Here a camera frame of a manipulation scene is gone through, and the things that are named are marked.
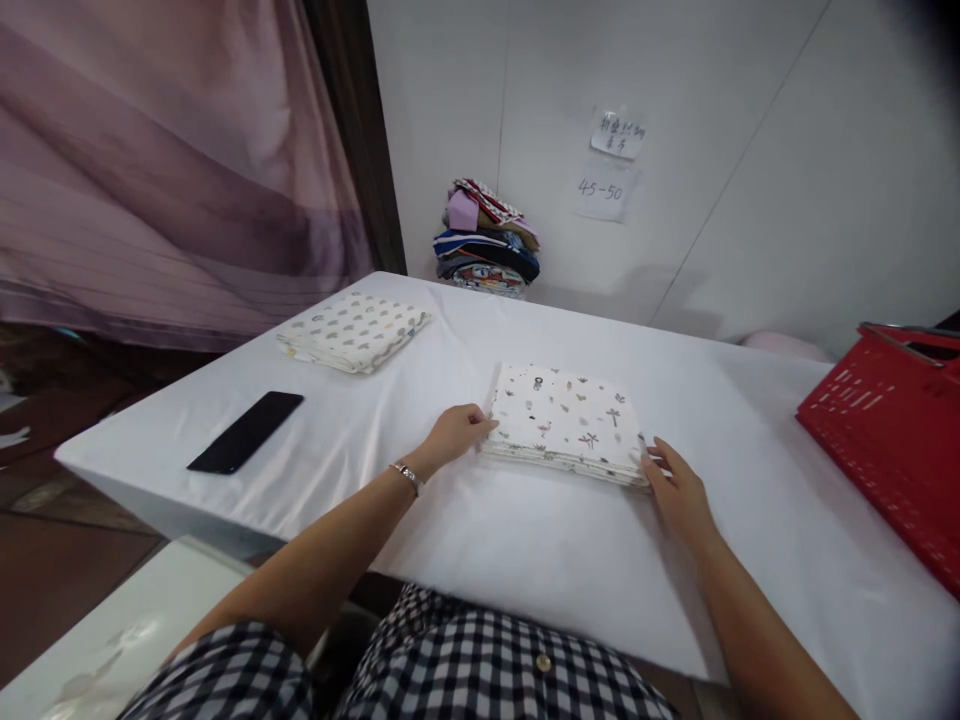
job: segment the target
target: printed muslin cloth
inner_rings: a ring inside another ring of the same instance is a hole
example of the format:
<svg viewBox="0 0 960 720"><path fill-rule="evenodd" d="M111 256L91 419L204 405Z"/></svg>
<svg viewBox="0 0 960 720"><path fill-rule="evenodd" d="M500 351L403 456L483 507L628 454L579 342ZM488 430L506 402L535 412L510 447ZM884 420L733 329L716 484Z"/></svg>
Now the printed muslin cloth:
<svg viewBox="0 0 960 720"><path fill-rule="evenodd" d="M371 373L429 320L429 313L409 303L355 292L321 307L309 320L282 328L277 342L297 360Z"/></svg>
<svg viewBox="0 0 960 720"><path fill-rule="evenodd" d="M567 470L649 492L639 466L646 441L614 385L560 369L503 363L480 452Z"/></svg>

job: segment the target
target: black phone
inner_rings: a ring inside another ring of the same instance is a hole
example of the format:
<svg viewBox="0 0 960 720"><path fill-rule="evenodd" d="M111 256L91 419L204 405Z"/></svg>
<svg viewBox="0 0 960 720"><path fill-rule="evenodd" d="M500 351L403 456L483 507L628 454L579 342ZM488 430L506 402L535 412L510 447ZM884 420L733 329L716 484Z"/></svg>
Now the black phone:
<svg viewBox="0 0 960 720"><path fill-rule="evenodd" d="M303 395L268 392L187 465L187 470L232 475L302 402Z"/></svg>

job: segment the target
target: person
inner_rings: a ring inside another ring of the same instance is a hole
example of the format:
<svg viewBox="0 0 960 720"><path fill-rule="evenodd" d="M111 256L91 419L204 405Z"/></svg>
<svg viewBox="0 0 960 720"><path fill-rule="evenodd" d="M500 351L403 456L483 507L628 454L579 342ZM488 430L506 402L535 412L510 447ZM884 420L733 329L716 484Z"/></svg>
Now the person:
<svg viewBox="0 0 960 720"><path fill-rule="evenodd" d="M122 714L134 718L314 716L306 658L427 483L497 426L446 410L398 466L315 521L230 592ZM734 690L763 718L854 718L717 530L699 477L655 439L643 467L693 558ZM379 624L336 717L676 718L613 650L529 620L405 586Z"/></svg>

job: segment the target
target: white wall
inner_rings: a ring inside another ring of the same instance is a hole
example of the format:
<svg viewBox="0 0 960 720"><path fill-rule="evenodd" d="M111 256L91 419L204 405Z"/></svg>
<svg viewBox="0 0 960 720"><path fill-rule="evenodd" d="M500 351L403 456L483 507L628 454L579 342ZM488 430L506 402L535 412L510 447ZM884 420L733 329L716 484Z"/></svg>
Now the white wall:
<svg viewBox="0 0 960 720"><path fill-rule="evenodd" d="M431 242L456 177L496 185L509 0L369 0L407 272L436 280Z"/></svg>
<svg viewBox="0 0 960 720"><path fill-rule="evenodd" d="M871 0L833 1L655 326L777 328L840 355L861 320L960 308L957 116L916 30Z"/></svg>
<svg viewBox="0 0 960 720"><path fill-rule="evenodd" d="M834 352L867 314L935 322L960 306L954 156L881 1L368 0L410 274L435 278L470 175L545 234L534 302ZM647 119L624 224L570 210L597 104Z"/></svg>

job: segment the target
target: woman's left hand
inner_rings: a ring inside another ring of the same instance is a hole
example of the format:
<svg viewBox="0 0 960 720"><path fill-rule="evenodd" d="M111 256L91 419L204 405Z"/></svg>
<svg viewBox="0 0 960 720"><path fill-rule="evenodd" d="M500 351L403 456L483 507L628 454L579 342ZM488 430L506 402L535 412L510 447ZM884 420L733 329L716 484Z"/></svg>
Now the woman's left hand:
<svg viewBox="0 0 960 720"><path fill-rule="evenodd" d="M463 455L500 422L488 420L477 405L455 405L443 411L427 439L403 462L426 481L448 462Z"/></svg>

